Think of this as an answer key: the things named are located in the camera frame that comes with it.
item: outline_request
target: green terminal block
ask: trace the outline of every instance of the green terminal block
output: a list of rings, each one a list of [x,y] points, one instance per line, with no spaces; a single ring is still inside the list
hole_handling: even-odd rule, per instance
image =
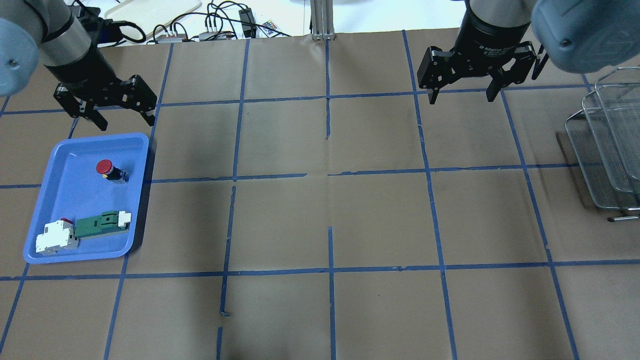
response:
[[[131,214],[124,211],[105,211],[100,216],[82,218],[76,222],[76,237],[82,240],[120,233],[129,229]]]

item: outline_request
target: blue grid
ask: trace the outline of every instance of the blue grid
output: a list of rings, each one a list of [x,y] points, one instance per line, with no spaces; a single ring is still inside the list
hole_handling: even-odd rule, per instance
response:
[[[290,270],[254,270],[254,271],[229,271],[228,270],[228,261],[230,257],[231,250],[231,240],[232,240],[232,228],[233,228],[233,216],[234,216],[234,201],[236,197],[236,187],[232,187],[231,200],[230,200],[230,213],[229,213],[229,221],[228,221],[228,231],[227,231],[227,247],[225,252],[225,266],[224,270],[221,272],[182,272],[182,273],[160,273],[160,274],[127,274],[127,264],[129,255],[124,256],[124,260],[122,263],[122,269],[119,274],[83,274],[83,275],[27,275],[29,270],[29,264],[26,264],[21,276],[5,276],[0,277],[0,281],[17,281],[19,282],[15,298],[12,304],[12,308],[9,314],[9,317],[5,323],[4,331],[2,338],[0,340],[0,352],[4,347],[4,343],[7,337],[7,334],[10,330],[11,322],[13,316],[15,314],[15,309],[20,299],[20,294],[22,292],[22,287],[25,281],[37,281],[37,280],[82,280],[82,279],[118,279],[118,289],[116,293],[116,299],[113,307],[113,313],[111,316],[111,321],[109,325],[108,339],[107,344],[104,351],[104,359],[108,359],[109,357],[109,348],[111,344],[111,339],[113,336],[113,331],[115,329],[115,322],[118,314],[118,305],[120,301],[120,297],[122,294],[122,287],[124,281],[126,279],[157,279],[157,278],[175,278],[175,277],[222,277],[222,289],[221,289],[221,302],[220,302],[220,311],[223,316],[226,315],[225,312],[225,303],[226,303],[226,289],[227,289],[227,280],[230,276],[264,276],[264,275],[291,275],[291,274],[328,274],[329,275],[329,293],[330,293],[330,336],[331,336],[331,357],[332,360],[336,359],[336,339],[335,339],[335,297],[334,297],[334,283],[333,276],[336,273],[351,273],[351,272],[402,272],[402,271],[438,271],[441,275],[442,280],[442,289],[444,295],[444,303],[445,303],[445,312],[447,318],[447,327],[449,331],[449,339],[451,343],[451,352],[453,359],[457,359],[457,351],[456,351],[456,342],[454,338],[454,324],[451,316],[451,307],[449,305],[449,294],[447,290],[447,279],[446,279],[446,271],[447,270],[472,270],[472,269],[508,269],[508,268],[540,268],[540,267],[549,267],[554,288],[556,289],[556,295],[558,298],[559,306],[561,308],[564,324],[567,331],[567,336],[572,348],[574,359],[579,359],[579,353],[573,338],[573,333],[571,330],[571,325],[566,314],[566,308],[564,306],[564,301],[562,297],[562,292],[560,289],[559,281],[556,275],[556,267],[559,266],[598,266],[598,265],[638,265],[640,264],[640,259],[615,259],[615,260],[594,260],[594,261],[554,261],[551,255],[551,252],[546,249],[547,248],[547,237],[544,230],[544,225],[541,219],[540,210],[538,209],[538,205],[536,202],[536,196],[531,185],[531,179],[529,177],[529,169],[532,168],[563,168],[563,167],[575,167],[577,164],[564,164],[564,163],[555,163],[555,164],[527,164],[522,152],[522,148],[520,146],[520,142],[518,139],[518,134],[516,132],[513,119],[511,118],[511,113],[509,110],[509,105],[507,99],[504,95],[505,91],[519,91],[519,90],[541,90],[541,89],[563,89],[563,88],[587,88],[591,91],[591,84],[589,84],[585,75],[582,75],[584,80],[583,85],[552,85],[552,86],[519,86],[503,89],[500,92],[506,115],[509,119],[509,125],[511,127],[511,131],[513,134],[513,139],[518,150],[518,155],[520,157],[520,165],[504,165],[504,166],[487,166],[487,167],[467,167],[467,168],[458,168],[458,167],[447,167],[447,168],[431,168],[429,167],[428,157],[425,149],[425,139],[424,134],[422,132],[422,123],[420,116],[420,106],[418,102],[418,98],[420,95],[426,94],[426,91],[417,90],[415,85],[415,78],[413,76],[413,64],[411,61],[410,50],[408,46],[408,41],[406,37],[406,32],[403,31],[403,41],[406,50],[410,76],[412,79],[412,91],[411,92],[391,92],[391,93],[376,93],[376,94],[342,94],[342,95],[332,95],[330,92],[330,78],[329,78],[329,65],[330,65],[330,42],[327,41],[325,43],[325,71],[326,71],[326,95],[325,96],[310,96],[310,97],[283,97],[283,98],[265,98],[265,99],[244,99],[244,86],[246,83],[246,68],[248,63],[248,55],[249,55],[249,46],[250,40],[246,41],[246,47],[244,51],[244,63],[243,63],[243,77],[241,84],[241,95],[239,100],[232,101],[202,101],[202,102],[177,102],[177,103],[167,103],[163,104],[163,95],[164,88],[166,86],[166,79],[171,63],[172,53],[173,53],[173,44],[170,46],[169,54],[166,62],[166,67],[164,71],[164,78],[161,87],[161,91],[158,98],[158,106],[156,108],[156,119],[158,119],[159,112],[162,107],[165,106],[197,106],[197,105],[208,105],[208,104],[239,104],[239,112],[238,112],[238,120],[237,120],[237,131],[236,131],[236,146],[234,151],[234,173],[231,177],[217,177],[217,178],[185,178],[185,179],[154,179],[147,180],[147,184],[154,183],[179,183],[179,182],[195,182],[195,181],[242,181],[249,179],[281,179],[281,178],[297,178],[297,177],[305,177],[307,174],[299,173],[299,174],[269,174],[269,175],[256,175],[256,176],[237,176],[237,159],[239,152],[239,142],[240,142],[240,134],[242,128],[242,112],[243,112],[243,104],[246,102],[274,102],[274,101],[306,101],[306,100],[314,100],[314,99],[326,99],[326,137],[329,138],[331,134],[331,117],[330,117],[330,99],[340,99],[340,98],[356,98],[356,97],[387,97],[387,96],[403,96],[403,95],[412,95],[415,111],[417,116],[417,127],[420,136],[420,148],[422,151],[422,157],[424,160],[424,168],[413,168],[413,169],[393,169],[393,170],[364,170],[364,171],[356,171],[356,172],[341,172],[339,174],[328,174],[328,176],[366,176],[366,175],[376,175],[376,174],[411,174],[411,173],[424,173],[426,175],[426,181],[428,186],[429,193],[429,205],[431,207],[431,213],[433,216],[433,224],[435,230],[435,238],[436,238],[436,247],[438,250],[438,264],[437,265],[415,265],[415,266],[363,266],[363,267],[334,267],[333,264],[333,229],[329,227],[328,229],[328,256],[329,256],[329,267],[328,268],[300,268],[300,269],[290,269]],[[442,93],[460,93],[460,92],[484,92],[484,88],[473,88],[473,89],[460,89],[460,90],[441,90]],[[2,105],[0,110],[0,118],[2,115],[14,115],[14,114],[38,114],[38,113],[58,113],[62,112],[62,110],[53,109],[53,110],[33,110],[33,111],[5,111],[6,106],[8,104],[9,97],[7,97]],[[69,137],[71,137],[77,121],[74,121]],[[156,126],[152,128],[151,131],[151,141],[150,146],[153,144],[154,134],[155,134]],[[455,264],[455,265],[447,265],[445,264],[444,255],[442,252],[442,243],[440,240],[440,233],[438,227],[438,217],[436,210],[436,203],[434,201],[433,196],[433,187],[431,182],[431,173],[433,172],[451,172],[451,171],[478,171],[478,170],[502,170],[502,169],[522,169],[525,180],[527,182],[527,187],[529,189],[529,195],[531,197],[532,207],[534,208],[534,212],[536,214],[536,220],[538,222],[538,227],[540,230],[542,241],[545,245],[545,249],[547,252],[547,261],[546,262],[534,262],[534,263],[490,263],[490,264]],[[0,185],[0,189],[10,189],[10,188],[38,188],[40,184],[15,184],[15,185]],[[222,337],[223,337],[223,327],[218,328],[218,336],[216,342],[217,354],[216,358],[220,358],[221,346],[222,346]]]

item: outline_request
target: white circuit breaker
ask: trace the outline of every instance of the white circuit breaker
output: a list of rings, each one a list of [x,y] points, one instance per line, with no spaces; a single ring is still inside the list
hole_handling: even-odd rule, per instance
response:
[[[44,225],[44,233],[36,237],[36,252],[53,255],[57,251],[78,248],[74,225],[68,220],[58,220]]]

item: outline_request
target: black connector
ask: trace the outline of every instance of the black connector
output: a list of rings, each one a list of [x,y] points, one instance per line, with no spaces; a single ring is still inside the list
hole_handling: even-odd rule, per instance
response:
[[[255,38],[258,27],[255,25],[255,19],[253,18],[253,12],[251,11],[251,8],[238,10],[238,14],[240,14],[240,21],[243,22],[242,31],[244,33],[244,37]]]

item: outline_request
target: robotic arm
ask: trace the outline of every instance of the robotic arm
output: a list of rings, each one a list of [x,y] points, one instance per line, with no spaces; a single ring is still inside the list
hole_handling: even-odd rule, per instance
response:
[[[467,11],[450,51],[429,46],[418,68],[421,88],[434,104],[439,90],[461,78],[491,76],[500,90],[535,80],[547,59],[561,70],[594,72],[640,53],[640,0],[465,0]],[[529,25],[542,47],[521,42]],[[515,62],[509,70],[503,66]]]
[[[0,1],[0,96],[27,85],[38,53],[60,81],[54,98],[71,117],[91,120],[104,131],[107,121],[95,107],[117,105],[154,124],[156,95],[139,75],[127,81],[116,76],[62,0]]]

